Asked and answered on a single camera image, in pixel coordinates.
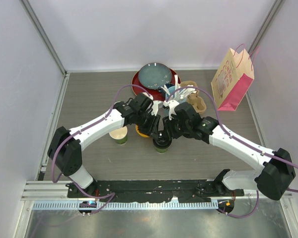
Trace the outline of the black plastic coffee lid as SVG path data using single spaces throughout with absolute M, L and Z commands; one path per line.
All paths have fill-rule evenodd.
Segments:
M 172 138 L 167 133 L 160 132 L 157 139 L 153 139 L 155 147 L 160 149 L 168 148 L 172 143 Z

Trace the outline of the green paper cup taken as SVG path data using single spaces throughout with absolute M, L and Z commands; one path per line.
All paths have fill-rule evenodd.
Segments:
M 156 152 L 158 152 L 160 154 L 166 153 L 168 151 L 168 148 L 169 147 L 165 147 L 165 146 L 163 146 L 163 147 L 161 147 L 161 146 L 155 146 Z

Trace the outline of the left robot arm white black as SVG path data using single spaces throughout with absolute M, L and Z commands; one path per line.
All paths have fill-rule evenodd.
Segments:
M 103 115 L 81 126 L 61 126 L 54 133 L 47 155 L 64 176 L 79 186 L 79 193 L 90 198 L 96 191 L 95 180 L 82 164 L 82 152 L 106 134 L 129 124 L 136 124 L 142 134 L 156 137 L 161 105 L 162 101 L 140 93 L 126 102 L 116 102 Z

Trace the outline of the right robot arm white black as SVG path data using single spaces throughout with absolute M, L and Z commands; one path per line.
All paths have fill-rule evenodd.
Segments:
M 258 190 L 272 200 L 280 200 L 296 174 L 291 156 L 285 149 L 277 151 L 253 143 L 220 125 L 212 117 L 200 117 L 189 103 L 163 102 L 168 116 L 163 119 L 170 139 L 181 136 L 201 140 L 241 159 L 251 171 L 223 170 L 214 184 L 215 192 L 225 196 L 232 190 Z

